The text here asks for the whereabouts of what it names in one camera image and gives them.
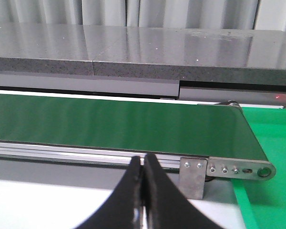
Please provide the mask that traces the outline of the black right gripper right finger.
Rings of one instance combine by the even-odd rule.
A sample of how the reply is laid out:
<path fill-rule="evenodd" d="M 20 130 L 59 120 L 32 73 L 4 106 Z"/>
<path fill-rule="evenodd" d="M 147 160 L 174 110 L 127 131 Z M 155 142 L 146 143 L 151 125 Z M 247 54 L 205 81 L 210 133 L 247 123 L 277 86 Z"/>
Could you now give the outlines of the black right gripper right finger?
<path fill-rule="evenodd" d="M 143 198 L 149 229 L 220 229 L 179 191 L 154 154 L 143 166 Z"/>

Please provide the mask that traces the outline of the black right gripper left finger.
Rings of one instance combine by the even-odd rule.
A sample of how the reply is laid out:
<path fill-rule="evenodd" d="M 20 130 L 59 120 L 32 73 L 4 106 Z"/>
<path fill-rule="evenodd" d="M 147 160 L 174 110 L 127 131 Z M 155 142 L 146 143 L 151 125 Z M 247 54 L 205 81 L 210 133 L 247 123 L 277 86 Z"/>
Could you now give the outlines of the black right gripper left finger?
<path fill-rule="evenodd" d="M 141 164 L 134 156 L 107 200 L 79 229 L 140 229 L 141 228 Z"/>

